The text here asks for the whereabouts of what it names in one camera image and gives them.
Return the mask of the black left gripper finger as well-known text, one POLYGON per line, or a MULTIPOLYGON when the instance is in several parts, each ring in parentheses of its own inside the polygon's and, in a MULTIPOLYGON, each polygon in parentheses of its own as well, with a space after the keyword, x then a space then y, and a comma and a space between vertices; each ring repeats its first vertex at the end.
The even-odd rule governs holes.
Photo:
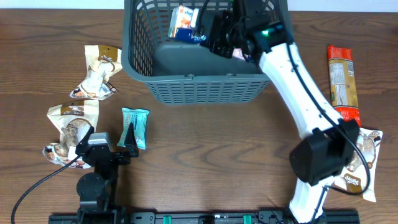
POLYGON ((91 126, 89 128, 89 130, 87 131, 87 133, 85 134, 85 136, 81 139, 80 141, 80 146, 85 146, 88 144, 88 140, 90 138, 90 136, 95 132, 95 129, 93 126, 91 126))
POLYGON ((130 151, 137 151, 137 144, 136 144, 136 139, 134 135, 134 124, 130 123, 127 132, 126 132, 126 137, 124 140, 124 147, 126 147, 130 151))

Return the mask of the tissue multipack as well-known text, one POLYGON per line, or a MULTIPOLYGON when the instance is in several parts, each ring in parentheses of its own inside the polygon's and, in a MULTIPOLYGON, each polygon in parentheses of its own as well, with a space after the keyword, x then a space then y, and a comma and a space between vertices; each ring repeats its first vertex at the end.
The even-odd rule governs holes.
POLYGON ((192 9, 183 5, 175 7, 172 11, 168 38, 189 44, 205 42, 207 36, 199 32, 199 12, 198 8, 192 9))

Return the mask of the spaghetti packet orange ends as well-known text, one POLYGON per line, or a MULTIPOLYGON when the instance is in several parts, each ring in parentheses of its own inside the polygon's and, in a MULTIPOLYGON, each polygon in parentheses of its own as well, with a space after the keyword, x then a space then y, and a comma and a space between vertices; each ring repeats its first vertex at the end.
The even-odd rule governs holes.
POLYGON ((361 127, 352 50, 329 45, 328 66, 332 107, 345 121, 354 119, 361 127))

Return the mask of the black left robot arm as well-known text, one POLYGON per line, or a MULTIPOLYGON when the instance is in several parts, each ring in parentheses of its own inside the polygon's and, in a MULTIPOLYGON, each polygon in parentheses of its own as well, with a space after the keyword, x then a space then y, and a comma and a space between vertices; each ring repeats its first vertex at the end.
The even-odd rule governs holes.
POLYGON ((134 125, 127 128, 124 150, 111 151, 108 133, 95 133, 91 127, 78 143, 76 155, 94 168, 77 183, 76 191, 80 196, 80 209, 84 212, 108 212, 116 208, 116 186, 119 166, 129 165, 132 157, 139 155, 134 136, 134 125))

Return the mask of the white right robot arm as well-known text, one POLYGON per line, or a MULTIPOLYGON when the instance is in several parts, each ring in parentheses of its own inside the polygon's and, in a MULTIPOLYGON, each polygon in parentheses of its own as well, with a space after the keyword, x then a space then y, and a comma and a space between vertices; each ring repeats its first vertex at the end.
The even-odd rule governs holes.
POLYGON ((196 28, 206 35, 214 54, 230 58, 241 49, 247 62, 255 62, 277 88, 300 136, 290 152, 297 176, 289 203, 297 223, 315 223, 322 216, 327 192, 354 156, 366 158, 357 147, 359 125, 346 121, 323 96, 300 57, 294 41, 286 1, 269 11, 263 1, 233 1, 230 10, 215 15, 198 12, 196 28))

